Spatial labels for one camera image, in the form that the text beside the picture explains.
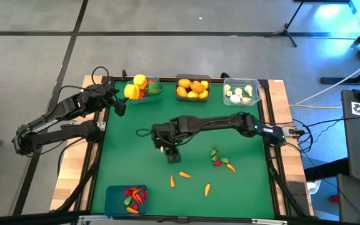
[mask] tripod stand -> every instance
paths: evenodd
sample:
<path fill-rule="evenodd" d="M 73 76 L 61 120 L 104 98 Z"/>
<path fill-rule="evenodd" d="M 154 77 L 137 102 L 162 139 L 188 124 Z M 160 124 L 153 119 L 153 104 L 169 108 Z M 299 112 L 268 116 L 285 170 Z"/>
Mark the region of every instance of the tripod stand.
<path fill-rule="evenodd" d="M 294 47 L 296 48 L 297 47 L 297 44 L 295 43 L 293 37 L 290 35 L 290 33 L 288 32 L 288 27 L 291 25 L 291 23 L 293 22 L 295 16 L 297 15 L 299 9 L 301 8 L 301 6 L 304 4 L 304 2 L 302 1 L 297 10 L 294 12 L 294 15 L 292 15 L 292 18 L 290 19 L 290 21 L 288 23 L 286 23 L 284 25 L 284 29 L 283 30 L 280 30 L 280 31 L 276 31 L 274 33 L 272 33 L 271 35 L 268 35 L 268 36 L 265 36 L 265 38 L 268 38 L 268 37 L 274 37 L 274 36 L 285 36 L 285 37 L 288 37 L 290 39 L 290 41 L 292 42 L 292 44 L 294 45 Z"/>

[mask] concrete floor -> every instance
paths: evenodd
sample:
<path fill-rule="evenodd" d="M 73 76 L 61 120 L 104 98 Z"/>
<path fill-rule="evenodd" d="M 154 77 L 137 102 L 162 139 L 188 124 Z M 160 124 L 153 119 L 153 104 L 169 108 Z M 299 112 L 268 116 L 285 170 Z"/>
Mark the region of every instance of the concrete floor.
<path fill-rule="evenodd" d="M 72 31 L 81 3 L 0 0 L 0 30 Z M 354 4 L 359 6 L 359 14 L 360 0 Z M 94 0 L 88 4 L 81 31 L 268 32 L 281 29 L 297 6 L 291 0 Z M 306 3 L 289 30 L 360 33 L 358 19 L 347 4 Z M 112 75 L 126 69 L 130 75 L 194 73 L 216 78 L 226 71 L 234 78 L 283 79 L 289 102 L 296 103 L 327 87 L 319 84 L 320 77 L 345 77 L 360 68 L 356 58 L 360 46 L 353 46 L 351 39 L 295 40 L 298 48 L 282 37 L 78 37 L 64 85 L 81 85 L 84 75 L 100 65 Z M 27 163 L 27 158 L 14 153 L 10 140 L 20 124 L 45 111 L 68 42 L 69 37 L 0 37 L 0 138 L 5 140 L 0 146 L 0 216 L 9 214 Z M 341 90 L 352 88 L 360 87 L 339 86 L 307 104 L 340 106 Z M 75 92 L 68 89 L 61 96 Z M 341 110 L 332 109 L 319 117 L 323 112 L 319 110 L 292 108 L 292 115 L 305 123 L 342 116 Z M 324 128 L 326 125 L 312 131 L 318 134 Z M 24 213 L 48 211 L 59 152 L 57 149 L 41 157 Z M 345 156 L 342 122 L 324 133 L 309 153 L 322 162 Z M 314 200 L 318 210 L 333 213 L 333 209 L 322 207 L 323 201 L 327 199 Z"/>

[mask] white cable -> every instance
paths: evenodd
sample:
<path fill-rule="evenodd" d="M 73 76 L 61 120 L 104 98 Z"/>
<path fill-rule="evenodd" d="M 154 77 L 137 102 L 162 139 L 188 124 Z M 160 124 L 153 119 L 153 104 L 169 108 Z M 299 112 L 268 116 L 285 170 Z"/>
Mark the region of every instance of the white cable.
<path fill-rule="evenodd" d="M 314 108 L 314 109 L 341 109 L 342 106 L 308 106 L 303 104 L 291 104 L 290 106 Z"/>
<path fill-rule="evenodd" d="M 357 73 L 360 73 L 360 69 L 358 69 L 357 71 L 353 72 L 353 73 L 352 73 L 351 75 L 349 75 L 348 77 L 345 77 L 342 81 L 340 81 L 340 82 L 338 82 L 338 83 L 336 83 L 336 84 L 333 84 L 332 86 L 326 88 L 325 90 L 323 90 L 323 91 L 321 91 L 321 92 L 319 92 L 319 93 L 316 93 L 316 94 L 312 95 L 311 97 L 307 97 L 306 99 L 304 99 L 304 100 L 302 100 L 302 101 L 299 101 L 299 102 L 297 102 L 297 103 L 294 104 L 294 105 L 301 104 L 301 103 L 303 103 L 304 101 L 307 101 L 307 100 L 309 100 L 309 99 L 311 99 L 311 98 L 314 98 L 314 97 L 316 97 L 316 96 L 318 96 L 318 95 L 320 95 L 320 94 L 322 94 L 322 93 L 324 93 L 324 92 L 326 92 L 326 91 L 334 88 L 335 86 L 337 86 L 338 84 L 341 84 L 342 82 L 346 81 L 346 80 L 349 79 L 350 77 L 355 76 L 355 74 L 357 74 Z"/>

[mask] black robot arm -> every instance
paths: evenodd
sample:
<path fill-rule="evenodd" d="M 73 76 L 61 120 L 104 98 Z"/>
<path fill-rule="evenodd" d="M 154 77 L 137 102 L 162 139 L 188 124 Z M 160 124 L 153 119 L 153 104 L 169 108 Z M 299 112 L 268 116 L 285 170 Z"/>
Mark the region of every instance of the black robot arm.
<path fill-rule="evenodd" d="M 60 121 L 72 120 L 78 116 L 85 117 L 90 113 L 113 106 L 115 113 L 123 116 L 126 110 L 126 99 L 118 99 L 112 84 L 93 84 L 84 88 L 83 92 L 72 95 L 59 102 L 51 111 L 41 117 L 19 126 L 12 140 L 16 153 L 31 154 L 45 144 L 82 137 L 87 141 L 98 142 L 101 130 L 94 121 L 85 121 L 79 125 L 61 126 L 61 130 L 43 133 L 41 131 Z"/>
<path fill-rule="evenodd" d="M 245 137 L 267 137 L 270 144 L 286 144 L 281 127 L 265 126 L 253 115 L 245 112 L 208 118 L 179 116 L 168 123 L 152 125 L 151 136 L 155 148 L 165 150 L 169 163 L 178 163 L 181 158 L 177 146 L 186 144 L 187 141 L 183 142 L 184 139 L 192 138 L 201 131 L 227 128 L 233 128 Z"/>

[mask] carrot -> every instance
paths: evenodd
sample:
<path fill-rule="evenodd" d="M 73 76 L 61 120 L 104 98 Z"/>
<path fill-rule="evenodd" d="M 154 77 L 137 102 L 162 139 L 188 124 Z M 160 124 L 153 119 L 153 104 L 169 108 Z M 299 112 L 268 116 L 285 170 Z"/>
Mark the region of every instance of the carrot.
<path fill-rule="evenodd" d="M 185 172 L 179 172 L 180 176 L 184 177 L 184 178 L 190 178 L 191 176 L 186 174 Z"/>
<path fill-rule="evenodd" d="M 235 168 L 232 166 L 232 165 L 230 165 L 229 163 L 227 163 L 227 165 L 226 165 L 229 169 L 231 169 L 234 173 L 236 173 L 236 170 L 235 170 Z"/>
<path fill-rule="evenodd" d="M 141 199 L 141 197 L 140 197 L 138 194 L 135 194 L 135 195 L 136 195 L 137 200 L 138 200 L 141 204 L 144 204 L 144 203 L 143 203 L 143 200 Z"/>
<path fill-rule="evenodd" d="M 142 188 L 134 190 L 132 193 L 137 194 L 139 191 L 143 190 Z"/>
<path fill-rule="evenodd" d="M 138 211 L 137 211 L 137 210 L 134 210 L 134 209 L 131 208 L 131 207 L 127 207 L 126 210 L 127 210 L 129 213 L 138 214 Z"/>
<path fill-rule="evenodd" d="M 173 176 L 170 176 L 170 186 L 174 188 L 174 179 Z"/>
<path fill-rule="evenodd" d="M 131 196 L 132 196 L 132 198 L 133 198 L 134 200 L 136 200 L 138 203 L 140 203 L 140 201 L 139 201 L 138 198 L 137 198 L 137 194 L 132 194 Z"/>
<path fill-rule="evenodd" d="M 207 185 L 205 186 L 205 196 L 208 196 L 209 188 L 211 188 L 211 185 L 210 185 L 210 184 L 207 184 Z"/>

